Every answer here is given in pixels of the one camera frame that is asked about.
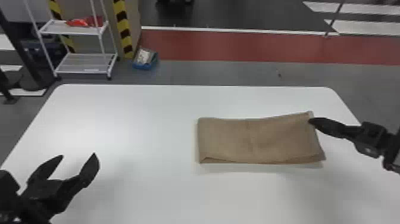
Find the yellow and black striped pole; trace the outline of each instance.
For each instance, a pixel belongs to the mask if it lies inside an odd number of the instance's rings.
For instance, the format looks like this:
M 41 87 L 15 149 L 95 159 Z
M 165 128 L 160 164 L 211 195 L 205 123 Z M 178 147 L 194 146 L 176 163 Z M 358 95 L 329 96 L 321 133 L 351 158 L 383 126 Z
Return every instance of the yellow and black striped pole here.
M 125 0 L 114 0 L 113 8 L 117 18 L 117 28 L 121 37 L 124 57 L 133 58 L 132 37 L 130 36 L 129 21 L 125 10 Z
M 49 8 L 53 18 L 56 20 L 63 20 L 61 17 L 61 9 L 56 0 L 49 0 Z M 62 35 L 62 41 L 67 45 L 71 53 L 75 53 L 74 43 L 69 35 Z

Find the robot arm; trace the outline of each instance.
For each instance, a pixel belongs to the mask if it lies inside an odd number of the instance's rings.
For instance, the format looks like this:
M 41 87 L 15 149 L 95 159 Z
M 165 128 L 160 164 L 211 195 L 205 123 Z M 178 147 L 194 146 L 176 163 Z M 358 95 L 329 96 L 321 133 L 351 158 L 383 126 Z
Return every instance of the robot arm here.
M 66 180 L 48 180 L 62 159 L 59 155 L 40 165 L 28 178 L 27 188 L 21 195 L 17 194 L 20 189 L 17 181 L 9 172 L 0 170 L 0 224 L 50 224 L 50 219 L 65 211 L 100 169 L 93 153 L 78 175 Z
M 326 135 L 353 142 L 361 154 L 372 158 L 383 156 L 383 168 L 400 174 L 400 130 L 394 135 L 381 125 L 363 122 L 361 126 L 347 126 L 324 117 L 308 122 Z

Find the red object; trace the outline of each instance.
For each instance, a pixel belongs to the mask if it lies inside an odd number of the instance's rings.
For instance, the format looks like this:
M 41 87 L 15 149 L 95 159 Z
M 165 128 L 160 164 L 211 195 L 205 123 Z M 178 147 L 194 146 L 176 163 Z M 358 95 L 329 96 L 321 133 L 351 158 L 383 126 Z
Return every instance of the red object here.
M 96 27 L 95 18 L 89 16 L 86 18 L 74 18 L 65 22 L 69 26 L 79 26 L 79 27 Z M 97 16 L 97 23 L 99 27 L 103 26 L 103 17 Z
M 140 45 L 164 60 L 400 65 L 392 37 L 142 30 Z
M 96 27 L 94 16 L 89 16 L 89 17 L 85 18 L 85 20 L 89 26 Z M 99 27 L 103 26 L 103 17 L 102 16 L 100 16 L 100 15 L 97 16 L 97 23 L 99 24 Z
M 73 20 L 68 20 L 65 23 L 69 26 L 88 26 L 88 23 L 81 18 L 75 18 Z

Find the metal shelf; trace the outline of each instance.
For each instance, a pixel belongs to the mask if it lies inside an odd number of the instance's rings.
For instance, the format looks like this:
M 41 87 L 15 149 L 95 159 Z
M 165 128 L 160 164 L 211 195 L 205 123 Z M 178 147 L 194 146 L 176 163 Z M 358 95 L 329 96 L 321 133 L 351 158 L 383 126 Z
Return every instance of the metal shelf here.
M 117 46 L 115 45 L 114 35 L 109 26 L 109 19 L 104 6 L 104 0 L 96 1 L 101 4 L 104 23 L 103 26 L 99 27 L 71 27 L 65 23 L 65 20 L 55 20 L 50 10 L 48 10 L 50 20 L 40 30 L 36 25 L 35 18 L 33 17 L 32 11 L 29 7 L 29 0 L 23 0 L 28 15 L 32 21 L 32 25 L 35 28 L 37 37 L 39 38 L 40 44 L 42 45 L 43 52 L 45 53 L 47 62 L 53 72 L 54 78 L 58 78 L 58 73 L 82 73 L 82 74 L 106 74 L 107 79 L 111 80 L 111 70 L 114 67 L 115 61 L 117 61 L 118 53 Z M 97 25 L 97 13 L 94 5 L 94 0 L 89 0 L 90 7 L 92 8 L 92 14 L 94 23 Z M 112 46 L 114 47 L 113 54 L 106 54 L 103 45 L 102 35 L 108 28 L 110 32 Z M 67 55 L 62 59 L 57 68 L 54 67 L 50 55 L 47 52 L 46 45 L 44 43 L 42 35 L 58 35 L 65 46 Z M 71 52 L 67 46 L 62 35 L 82 35 L 82 36 L 97 36 L 99 39 L 101 54 L 75 54 Z
M 104 33 L 108 26 L 108 21 L 100 27 L 72 27 L 65 23 L 65 20 L 49 20 L 40 30 L 41 34 L 59 34 L 59 35 L 86 35 L 98 36 Z
M 111 71 L 117 54 L 68 53 L 55 69 L 56 73 L 107 74 Z

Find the brown towel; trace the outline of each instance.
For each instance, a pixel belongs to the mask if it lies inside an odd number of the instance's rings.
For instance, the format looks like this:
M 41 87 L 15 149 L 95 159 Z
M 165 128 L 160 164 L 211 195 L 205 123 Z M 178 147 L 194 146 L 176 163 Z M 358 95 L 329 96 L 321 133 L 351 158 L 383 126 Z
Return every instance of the brown towel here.
M 198 120 L 200 163 L 298 164 L 325 160 L 312 112 L 263 119 Z

